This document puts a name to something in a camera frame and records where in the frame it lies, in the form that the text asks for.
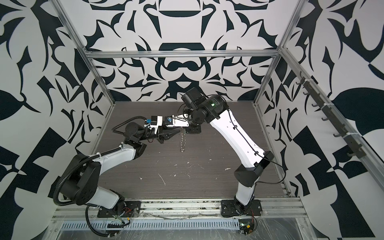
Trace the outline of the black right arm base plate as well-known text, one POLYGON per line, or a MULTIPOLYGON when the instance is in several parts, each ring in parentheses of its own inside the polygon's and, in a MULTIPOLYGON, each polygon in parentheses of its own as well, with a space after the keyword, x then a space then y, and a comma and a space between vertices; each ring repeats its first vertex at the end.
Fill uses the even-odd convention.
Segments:
POLYGON ((231 218, 250 215, 261 216, 263 211, 259 200, 251 200, 248 205, 242 205, 238 200, 221 200, 221 216, 231 218))

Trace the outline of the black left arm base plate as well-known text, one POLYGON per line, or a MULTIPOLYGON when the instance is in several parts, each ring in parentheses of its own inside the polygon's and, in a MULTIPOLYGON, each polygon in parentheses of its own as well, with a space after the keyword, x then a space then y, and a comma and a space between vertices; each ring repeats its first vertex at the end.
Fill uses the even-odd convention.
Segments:
POLYGON ((100 207, 98 218, 113 218, 120 216, 121 218, 130 218, 137 216, 141 211, 141 201, 124 201, 118 202, 112 209, 100 207))

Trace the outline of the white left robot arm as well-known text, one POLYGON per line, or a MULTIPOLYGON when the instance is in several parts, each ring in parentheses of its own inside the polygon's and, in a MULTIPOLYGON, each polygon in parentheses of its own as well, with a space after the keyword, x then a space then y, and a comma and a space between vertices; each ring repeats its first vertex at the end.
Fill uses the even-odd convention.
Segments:
POLYGON ((57 181, 53 201, 57 206, 87 205, 109 210, 120 210, 124 197, 112 190, 100 187, 99 178, 108 170, 138 159, 145 151, 145 141, 156 139, 161 144, 181 132, 181 126, 146 122, 141 126, 136 122, 123 125, 125 130, 117 127, 113 132, 124 137, 117 148, 96 153, 92 156, 78 154, 73 157, 61 178, 57 181))

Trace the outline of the steel ring plate with keyrings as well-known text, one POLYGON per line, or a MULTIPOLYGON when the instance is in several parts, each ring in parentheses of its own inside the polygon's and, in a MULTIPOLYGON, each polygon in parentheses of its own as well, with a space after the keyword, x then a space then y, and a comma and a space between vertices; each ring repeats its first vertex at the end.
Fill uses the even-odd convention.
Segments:
POLYGON ((186 129, 181 128, 180 131, 180 152, 184 153, 186 149, 186 129))

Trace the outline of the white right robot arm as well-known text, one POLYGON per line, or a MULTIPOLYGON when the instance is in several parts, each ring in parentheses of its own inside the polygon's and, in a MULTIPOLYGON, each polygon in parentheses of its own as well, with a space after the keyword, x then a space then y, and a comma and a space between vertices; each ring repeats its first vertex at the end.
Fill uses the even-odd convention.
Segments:
POLYGON ((228 142, 241 161, 234 176, 238 189, 234 200, 227 207, 232 213, 222 210, 222 216, 250 215, 255 199, 255 188, 265 168, 273 160, 270 151, 260 148, 241 127, 228 103, 219 95, 207 97, 193 88, 182 96, 188 111, 188 122, 196 128, 203 123, 210 124, 228 142))

